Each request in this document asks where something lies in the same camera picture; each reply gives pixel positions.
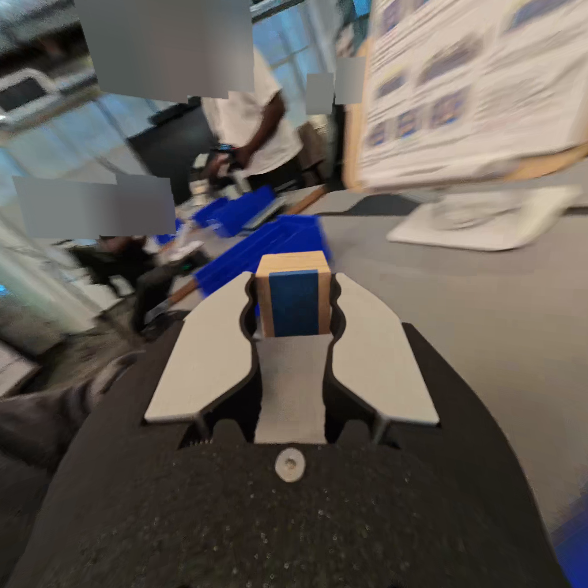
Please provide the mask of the white document stand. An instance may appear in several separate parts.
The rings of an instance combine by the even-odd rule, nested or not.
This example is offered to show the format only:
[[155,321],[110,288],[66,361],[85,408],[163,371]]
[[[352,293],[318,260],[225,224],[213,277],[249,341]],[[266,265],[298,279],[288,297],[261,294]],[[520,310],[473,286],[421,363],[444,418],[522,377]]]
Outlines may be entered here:
[[366,60],[369,34],[362,49],[366,59],[362,101],[347,100],[342,177],[349,189],[367,194],[402,192],[424,202],[391,230],[390,242],[469,249],[509,251],[525,246],[546,232],[575,202],[583,190],[579,184],[554,180],[541,187],[540,178],[575,164],[587,155],[587,141],[567,150],[527,156],[493,165],[472,178],[445,179],[400,187],[364,187],[357,179],[358,147],[362,142]]

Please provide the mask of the wooden block with blue stripe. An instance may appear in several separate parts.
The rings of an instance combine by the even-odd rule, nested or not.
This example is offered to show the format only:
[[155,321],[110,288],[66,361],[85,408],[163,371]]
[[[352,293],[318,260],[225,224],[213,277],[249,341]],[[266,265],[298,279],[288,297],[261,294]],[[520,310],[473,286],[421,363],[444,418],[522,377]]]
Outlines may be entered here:
[[331,281],[323,251],[263,255],[255,273],[263,336],[328,334]]

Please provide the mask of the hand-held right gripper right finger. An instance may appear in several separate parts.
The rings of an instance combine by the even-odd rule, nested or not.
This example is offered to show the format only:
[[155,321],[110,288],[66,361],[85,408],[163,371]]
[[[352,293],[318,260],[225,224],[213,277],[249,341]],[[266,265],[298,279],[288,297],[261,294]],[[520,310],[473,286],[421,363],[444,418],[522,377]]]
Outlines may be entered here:
[[332,276],[324,371],[324,435],[336,443],[359,422],[372,443],[401,443],[401,432],[436,435],[440,416],[393,310],[342,272]]

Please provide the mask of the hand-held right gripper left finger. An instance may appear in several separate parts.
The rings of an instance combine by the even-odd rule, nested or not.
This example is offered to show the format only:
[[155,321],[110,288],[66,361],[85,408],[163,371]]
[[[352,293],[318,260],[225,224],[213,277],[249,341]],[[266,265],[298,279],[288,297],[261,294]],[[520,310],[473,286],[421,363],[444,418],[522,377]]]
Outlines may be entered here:
[[244,271],[184,319],[144,413],[146,424],[189,423],[200,440],[234,420],[254,443],[261,413],[261,368],[254,274]]

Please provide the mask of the blue plastic bin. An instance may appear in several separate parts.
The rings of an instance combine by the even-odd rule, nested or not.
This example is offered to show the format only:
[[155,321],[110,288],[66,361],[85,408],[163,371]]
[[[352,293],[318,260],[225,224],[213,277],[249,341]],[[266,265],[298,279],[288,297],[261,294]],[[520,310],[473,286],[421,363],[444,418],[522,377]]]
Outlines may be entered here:
[[554,530],[551,538],[570,585],[587,587],[587,495],[572,506],[572,517]]
[[232,238],[275,200],[272,187],[265,185],[229,201],[211,218],[211,228],[220,238]]
[[200,228],[207,228],[217,221],[217,218],[229,205],[230,200],[224,196],[215,198],[206,205],[201,206],[191,216],[190,220],[195,226]]
[[244,271],[255,273],[265,254],[322,251],[332,254],[320,218],[314,215],[281,215],[230,247],[195,272],[195,282],[204,298]]

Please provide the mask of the grey hooded sweatshirt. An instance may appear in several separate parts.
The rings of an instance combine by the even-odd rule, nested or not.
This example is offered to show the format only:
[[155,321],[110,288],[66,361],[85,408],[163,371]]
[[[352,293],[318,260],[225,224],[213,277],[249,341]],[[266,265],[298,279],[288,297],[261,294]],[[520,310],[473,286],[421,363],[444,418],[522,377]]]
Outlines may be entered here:
[[117,357],[97,374],[62,389],[3,399],[1,453],[54,473],[87,417],[144,353]]

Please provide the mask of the silver metal plate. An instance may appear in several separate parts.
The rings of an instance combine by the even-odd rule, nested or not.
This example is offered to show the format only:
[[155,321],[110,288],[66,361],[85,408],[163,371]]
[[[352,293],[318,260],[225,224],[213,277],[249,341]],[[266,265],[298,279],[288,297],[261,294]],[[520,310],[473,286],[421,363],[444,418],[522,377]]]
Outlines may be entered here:
[[286,196],[278,196],[271,201],[266,208],[261,210],[255,217],[249,220],[242,228],[242,232],[253,232],[261,225],[271,221],[280,215],[287,207],[288,199]]

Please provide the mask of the white monitor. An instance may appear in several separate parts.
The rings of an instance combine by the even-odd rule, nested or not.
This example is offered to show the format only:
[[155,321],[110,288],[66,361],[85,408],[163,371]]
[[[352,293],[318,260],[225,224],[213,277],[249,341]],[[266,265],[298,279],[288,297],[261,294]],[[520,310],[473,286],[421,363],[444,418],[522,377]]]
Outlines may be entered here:
[[1,77],[1,124],[9,125],[38,114],[59,102],[55,82],[40,70],[24,68]]

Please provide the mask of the printed instruction sheet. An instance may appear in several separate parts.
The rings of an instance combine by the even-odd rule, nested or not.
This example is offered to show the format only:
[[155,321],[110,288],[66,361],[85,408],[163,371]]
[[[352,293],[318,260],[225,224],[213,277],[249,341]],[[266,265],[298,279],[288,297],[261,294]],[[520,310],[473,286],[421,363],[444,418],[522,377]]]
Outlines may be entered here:
[[357,179],[472,178],[587,141],[587,1],[373,1]]

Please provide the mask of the black cabinet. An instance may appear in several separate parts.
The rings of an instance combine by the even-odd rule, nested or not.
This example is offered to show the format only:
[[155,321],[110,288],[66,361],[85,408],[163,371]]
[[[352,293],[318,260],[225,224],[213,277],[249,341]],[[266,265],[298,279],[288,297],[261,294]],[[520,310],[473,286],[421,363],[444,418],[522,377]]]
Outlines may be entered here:
[[167,178],[175,205],[191,197],[189,182],[195,158],[216,143],[200,105],[175,105],[150,119],[154,126],[127,138],[148,173]]

